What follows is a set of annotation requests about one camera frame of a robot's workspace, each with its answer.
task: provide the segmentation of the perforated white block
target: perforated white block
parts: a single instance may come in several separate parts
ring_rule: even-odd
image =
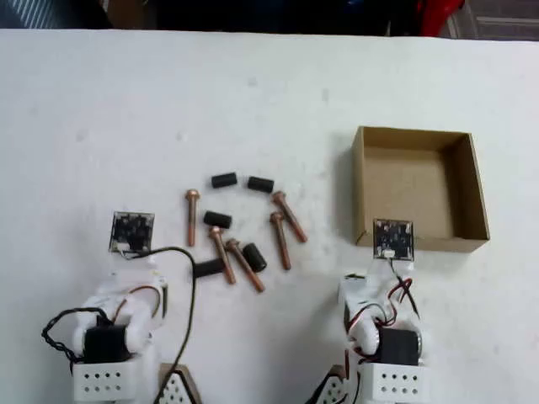
[[[73,365],[75,402],[152,402],[158,390],[157,351],[149,343],[141,353],[125,362]]]
[[[75,401],[133,400],[136,397],[138,360],[114,364],[75,364]]]
[[[159,399],[159,404],[194,404],[178,374],[173,373],[170,376],[163,397]]]
[[[363,364],[360,367],[363,401],[427,403],[430,371],[422,366]]]

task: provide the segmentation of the cable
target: cable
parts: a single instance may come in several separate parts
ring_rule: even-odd
[[[153,313],[152,313],[152,318],[154,318],[156,316],[157,312],[159,311],[159,306],[161,305],[161,294],[159,293],[159,290],[157,290],[157,288],[155,288],[155,287],[153,287],[153,286],[151,286],[149,284],[144,284],[143,286],[138,286],[135,289],[130,290],[129,292],[127,292],[127,294],[131,295],[131,294],[137,292],[138,290],[144,290],[144,289],[153,290],[157,294],[157,304],[155,305],[155,308],[153,309]],[[124,300],[120,303],[120,305],[116,309],[116,313],[113,315],[112,320],[111,320],[113,323],[116,323],[116,320],[118,319],[118,315],[120,314],[120,310],[125,305],[125,303],[127,303],[126,298],[124,298]]]
[[[180,347],[180,349],[178,351],[178,355],[176,355],[176,359],[174,360],[174,362],[170,366],[170,369],[168,370],[167,374],[163,378],[163,382],[161,383],[161,387],[159,388],[159,392],[157,393],[155,399],[153,400],[153,404],[158,404],[159,403],[159,399],[162,397],[162,394],[163,394],[163,392],[165,390],[165,387],[167,386],[168,380],[170,379],[170,376],[172,375],[172,373],[176,369],[176,366],[178,365],[179,360],[180,360],[182,354],[185,351],[185,347],[187,346],[187,342],[189,341],[189,336],[191,334],[191,328],[193,327],[193,313],[195,311],[195,292],[196,292],[195,260],[193,259],[193,256],[187,250],[184,250],[183,248],[180,248],[180,247],[163,247],[163,248],[158,248],[156,250],[151,250],[151,251],[147,251],[147,252],[141,252],[139,254],[136,254],[134,256],[129,256],[129,257],[126,256],[124,253],[121,253],[122,257],[124,257],[125,259],[130,260],[130,259],[149,257],[150,255],[158,254],[158,253],[164,253],[166,251],[175,251],[175,252],[178,252],[178,253],[182,253],[183,255],[185,255],[190,260],[190,262],[191,262],[191,270],[192,270],[192,275],[193,275],[193,281],[191,283],[191,303],[190,303],[190,306],[189,306],[189,319],[187,321],[187,330],[185,331],[184,341],[182,342],[182,345],[181,345],[181,347]]]
[[[112,324],[112,321],[109,320],[107,317],[107,314],[103,311],[103,309],[99,307],[76,307],[74,309],[68,309],[61,311],[60,314],[58,314],[56,317],[54,317],[52,320],[50,320],[45,328],[43,328],[43,331],[41,332],[41,336],[43,339],[45,339],[45,342],[51,345],[55,350],[63,352],[67,359],[69,360],[69,370],[71,373],[73,373],[73,364],[77,364],[81,361],[83,361],[84,357],[78,357],[71,349],[69,349],[65,343],[60,343],[55,341],[51,338],[49,335],[49,331],[64,317],[68,314],[73,313],[80,313],[80,312],[91,312],[91,313],[98,313],[101,319],[107,323]]]
[[[408,296],[408,298],[410,300],[410,304],[412,305],[412,309],[414,310],[414,313],[417,314],[418,318],[421,318],[419,316],[418,307],[415,305],[415,300],[412,297],[412,294],[410,293],[410,289],[404,283],[403,278],[401,278],[400,275],[397,274],[397,271],[395,271],[395,268],[393,267],[393,260],[389,258],[387,261],[389,261],[389,266],[391,267],[391,270],[393,271],[393,274],[395,275],[395,277],[398,280],[399,287],[402,287],[403,290],[404,290],[404,293]]]
[[[355,388],[355,396],[354,400],[352,401],[352,404],[355,404],[355,401],[357,400],[357,396],[360,394],[360,382],[361,382],[361,375],[360,372],[357,373],[357,386]]]
[[[348,327],[346,329],[346,332],[347,333],[350,333],[350,330],[355,327],[355,324],[357,324],[357,322],[360,320],[360,316],[361,314],[363,314],[363,312],[368,309],[369,307],[378,307],[380,309],[380,311],[382,312],[382,314],[384,315],[384,322],[383,323],[386,323],[387,322],[387,316],[386,316],[386,312],[384,311],[383,307],[380,306],[378,303],[369,303],[368,305],[365,305],[363,307],[361,307],[361,310],[359,310],[357,312],[357,314],[352,317],[352,319],[349,321],[348,323]],[[382,324],[382,321],[376,317],[376,319],[378,320],[378,323]]]

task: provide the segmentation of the bolt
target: bolt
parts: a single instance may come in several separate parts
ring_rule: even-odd
[[[300,226],[299,221],[297,221],[296,217],[292,213],[292,210],[286,203],[286,194],[283,191],[277,191],[272,195],[272,198],[274,203],[279,206],[285,214],[285,219],[291,224],[292,228],[294,229],[294,232],[296,233],[297,239],[300,242],[307,242],[307,235]]]
[[[220,227],[210,227],[210,238],[216,244],[217,254],[219,255],[219,258],[222,259],[222,262],[225,263],[225,278],[227,278],[229,284],[235,284],[236,277],[234,276],[234,272],[232,271],[232,267],[230,266],[230,261],[228,261],[225,247],[222,245],[221,233],[222,230]]]
[[[187,230],[187,243],[190,247],[195,245],[195,228],[196,228],[196,200],[200,197],[199,191],[190,189],[185,194],[185,198],[189,202],[189,224]]]
[[[235,238],[231,238],[227,241],[227,244],[225,245],[225,248],[228,252],[232,253],[234,257],[238,260],[239,264],[242,266],[243,270],[245,271],[245,274],[253,284],[254,288],[258,292],[264,292],[264,284],[260,280],[260,278],[257,276],[257,274],[253,271],[245,257],[243,256],[242,252],[239,250],[239,241]]]
[[[269,221],[275,227],[277,242],[279,243],[280,261],[283,263],[284,269],[290,269],[290,257],[288,256],[288,248],[286,248],[285,232],[283,231],[284,215],[281,212],[273,212],[269,217]]]

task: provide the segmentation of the white tabletop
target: white tabletop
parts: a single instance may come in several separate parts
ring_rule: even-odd
[[[492,241],[417,252],[414,293],[435,346],[435,403],[536,401],[539,359],[539,45],[432,39],[120,31],[0,33],[0,391],[69,402],[67,360],[40,338],[117,261],[114,210],[156,214],[152,245],[184,245],[184,192],[230,212],[228,233],[269,263],[256,295],[236,268],[199,283],[183,358],[206,403],[301,404],[343,362],[341,274],[350,243],[350,145],[358,125],[474,135]],[[279,265],[264,194],[210,190],[213,174],[274,178],[308,234]],[[214,257],[199,228],[198,260]],[[189,301],[184,258],[156,257],[171,360]],[[71,341],[73,321],[54,332]]]

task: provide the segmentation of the black wire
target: black wire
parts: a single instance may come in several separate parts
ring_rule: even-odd
[[[360,394],[360,382],[361,382],[361,375],[360,375],[360,372],[357,372],[357,386],[355,388],[355,396],[354,396],[354,400],[352,401],[352,404],[355,404],[355,401],[357,400],[357,396]]]
[[[180,248],[180,247],[163,247],[163,248],[158,248],[156,250],[151,250],[148,252],[141,252],[141,253],[138,253],[137,255],[129,256],[129,257],[122,254],[125,259],[136,259],[136,258],[149,257],[150,255],[153,255],[153,254],[165,253],[166,251],[175,251],[178,253],[182,253],[190,260],[191,267],[192,267],[193,281],[191,283],[191,303],[189,307],[189,319],[187,321],[187,330],[185,331],[184,341],[182,342],[182,345],[178,351],[178,355],[176,355],[176,359],[172,363],[172,366],[170,366],[170,369],[168,370],[167,374],[165,375],[163,379],[163,382],[161,383],[161,387],[159,388],[159,392],[157,393],[157,396],[155,397],[153,404],[159,403],[159,399],[162,397],[165,387],[167,386],[168,380],[170,379],[170,376],[172,375],[172,373],[176,370],[176,366],[178,366],[179,360],[185,351],[187,342],[189,341],[191,328],[193,327],[193,313],[195,311],[195,291],[196,291],[195,259],[187,250],[184,250],[183,248]]]
[[[99,313],[99,315],[102,317],[102,319],[105,322],[112,324],[112,322],[107,317],[107,314],[103,311],[103,309],[99,307],[75,307],[74,309],[67,309],[67,310],[61,311],[56,317],[54,317],[47,323],[47,325],[45,326],[45,328],[43,328],[43,331],[41,332],[41,336],[43,337],[43,339],[45,339],[46,343],[51,345],[55,350],[63,352],[66,355],[67,359],[69,360],[69,370],[71,371],[71,373],[73,373],[73,364],[82,362],[84,357],[78,357],[71,349],[69,349],[66,346],[65,343],[61,343],[52,339],[51,336],[49,335],[49,331],[64,316],[67,316],[68,314],[80,313],[80,312],[93,312],[93,313],[97,312]]]
[[[412,305],[412,309],[414,310],[414,313],[417,314],[419,317],[418,307],[415,305],[415,300],[412,297],[412,293],[410,292],[409,287],[404,283],[403,278],[401,278],[399,274],[397,274],[397,271],[395,271],[395,268],[393,267],[393,260],[389,258],[388,261],[389,261],[389,266],[391,267],[391,270],[393,271],[393,274],[397,277],[398,284],[401,286],[401,288],[403,288],[405,295],[409,298],[410,304]]]

